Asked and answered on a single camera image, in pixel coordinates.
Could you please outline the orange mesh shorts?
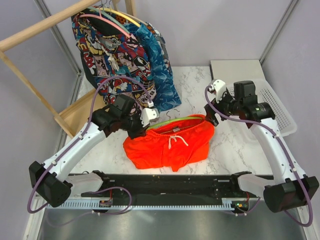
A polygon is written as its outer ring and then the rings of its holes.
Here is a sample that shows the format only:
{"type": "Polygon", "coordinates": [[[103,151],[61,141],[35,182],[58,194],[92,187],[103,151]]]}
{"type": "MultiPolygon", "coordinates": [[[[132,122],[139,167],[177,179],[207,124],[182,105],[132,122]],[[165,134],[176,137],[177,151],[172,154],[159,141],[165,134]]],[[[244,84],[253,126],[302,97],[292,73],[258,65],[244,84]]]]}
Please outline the orange mesh shorts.
{"type": "Polygon", "coordinates": [[[202,114],[148,129],[146,135],[123,142],[124,152],[137,169],[170,167],[173,172],[205,160],[215,127],[202,114]]]}

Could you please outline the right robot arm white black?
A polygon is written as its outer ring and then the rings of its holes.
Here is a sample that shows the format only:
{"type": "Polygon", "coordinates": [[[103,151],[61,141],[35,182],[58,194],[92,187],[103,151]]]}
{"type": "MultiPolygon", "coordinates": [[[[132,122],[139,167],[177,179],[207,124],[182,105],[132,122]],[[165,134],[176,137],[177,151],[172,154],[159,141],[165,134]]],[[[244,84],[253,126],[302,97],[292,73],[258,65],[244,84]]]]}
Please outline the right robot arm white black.
{"type": "Polygon", "coordinates": [[[235,197],[245,192],[264,199],[273,213],[289,209],[311,206],[311,199],[319,188],[315,176],[308,176],[300,167],[286,145],[276,120],[276,115],[267,102],[259,102],[255,83],[251,80],[233,84],[230,93],[224,81],[213,80],[205,89],[205,94],[214,95],[205,108],[205,119],[217,126],[221,120],[246,124],[258,140],[270,165],[273,179],[268,180],[249,172],[235,175],[229,184],[229,191],[235,197]]]}

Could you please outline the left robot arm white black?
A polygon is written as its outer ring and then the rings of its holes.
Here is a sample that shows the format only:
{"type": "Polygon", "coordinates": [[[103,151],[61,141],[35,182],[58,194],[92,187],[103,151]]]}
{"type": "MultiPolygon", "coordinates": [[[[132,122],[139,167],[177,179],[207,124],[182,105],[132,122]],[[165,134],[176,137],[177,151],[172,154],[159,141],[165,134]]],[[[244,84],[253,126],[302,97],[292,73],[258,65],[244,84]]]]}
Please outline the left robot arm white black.
{"type": "Polygon", "coordinates": [[[98,143],[118,130],[127,131],[132,138],[141,137],[150,124],[153,102],[144,109],[127,95],[118,95],[115,102],[92,111],[80,132],[59,152],[43,163],[29,166],[32,194],[39,194],[48,205],[58,207],[71,195],[75,184],[67,177],[77,163],[98,143]]]}

